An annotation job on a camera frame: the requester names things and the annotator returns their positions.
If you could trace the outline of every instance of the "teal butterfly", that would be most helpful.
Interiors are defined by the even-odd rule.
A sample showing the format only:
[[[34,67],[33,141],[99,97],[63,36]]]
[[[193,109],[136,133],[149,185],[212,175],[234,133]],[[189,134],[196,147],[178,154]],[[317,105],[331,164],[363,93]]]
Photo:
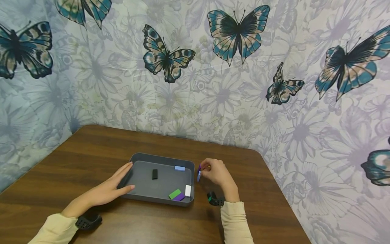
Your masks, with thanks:
[[[303,80],[283,80],[283,62],[280,63],[276,71],[275,76],[273,77],[273,84],[268,88],[267,91],[267,101],[271,97],[272,104],[282,105],[282,103],[287,103],[290,100],[290,96],[295,96],[295,94],[302,89],[305,84]]]
[[[12,79],[16,64],[23,65],[35,79],[51,74],[53,59],[49,50],[52,47],[49,22],[39,22],[22,28],[20,35],[0,24],[0,76]]]
[[[195,57],[195,51],[180,49],[170,53],[158,33],[150,26],[145,25],[144,47],[148,50],[144,55],[145,68],[156,75],[164,70],[165,82],[175,83],[181,76],[180,68],[187,68]]]
[[[390,185],[390,150],[370,152],[367,161],[360,166],[371,183],[378,186]]]
[[[352,89],[372,81],[376,75],[374,61],[390,52],[390,25],[377,31],[349,52],[335,46],[326,52],[325,67],[315,82],[321,99],[337,81],[336,101]]]
[[[266,26],[269,10],[267,5],[257,7],[240,22],[222,10],[210,11],[207,18],[211,36],[215,38],[213,52],[230,66],[238,48],[244,64],[245,59],[261,46],[260,33]]]
[[[111,0],[55,0],[55,6],[62,16],[82,26],[85,26],[85,10],[101,29],[101,22],[110,11]]]

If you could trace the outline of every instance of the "wall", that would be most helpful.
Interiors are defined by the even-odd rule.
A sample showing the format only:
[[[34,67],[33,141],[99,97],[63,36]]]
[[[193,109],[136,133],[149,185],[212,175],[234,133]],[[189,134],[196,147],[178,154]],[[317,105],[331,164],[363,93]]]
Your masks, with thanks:
[[[261,5],[270,7],[261,47],[244,64],[237,51],[229,66],[213,52],[207,13],[234,18],[234,10],[240,20]],[[8,29],[49,21],[53,67],[35,79],[18,64],[13,79],[0,78],[2,189],[80,126],[97,123],[255,149],[312,243],[390,239],[388,30],[377,46],[364,45],[377,50],[360,65],[365,71],[349,69],[350,82],[363,86],[336,101],[343,88],[334,84],[319,99],[316,83],[327,74],[327,52],[327,61],[340,60],[330,48],[350,52],[389,25],[388,1],[112,0],[101,29],[88,14],[85,27],[66,19],[55,1],[4,6]],[[169,50],[195,52],[174,83],[145,68],[145,24]],[[279,78],[304,84],[290,82],[277,96],[268,89],[281,62]]]

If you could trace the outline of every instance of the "light blue block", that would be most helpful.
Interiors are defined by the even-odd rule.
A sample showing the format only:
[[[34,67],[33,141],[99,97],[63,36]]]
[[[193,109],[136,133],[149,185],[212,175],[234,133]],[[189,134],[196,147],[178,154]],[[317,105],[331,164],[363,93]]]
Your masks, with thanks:
[[[181,166],[175,166],[175,170],[184,172],[186,170],[186,168],[181,167]]]

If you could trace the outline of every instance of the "purple block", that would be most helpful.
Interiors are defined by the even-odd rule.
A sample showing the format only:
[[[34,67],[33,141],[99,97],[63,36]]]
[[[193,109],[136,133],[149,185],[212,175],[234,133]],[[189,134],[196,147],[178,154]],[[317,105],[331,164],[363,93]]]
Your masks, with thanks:
[[[181,201],[181,200],[183,200],[184,199],[184,194],[181,192],[179,195],[177,195],[174,199],[172,199],[172,200],[174,200],[174,201]]]

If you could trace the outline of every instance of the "white block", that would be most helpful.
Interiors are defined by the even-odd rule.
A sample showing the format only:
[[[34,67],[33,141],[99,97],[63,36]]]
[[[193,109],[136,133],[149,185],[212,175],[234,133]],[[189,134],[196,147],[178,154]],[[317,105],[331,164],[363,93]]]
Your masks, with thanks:
[[[186,192],[184,195],[187,197],[191,196],[191,186],[190,185],[186,185]]]

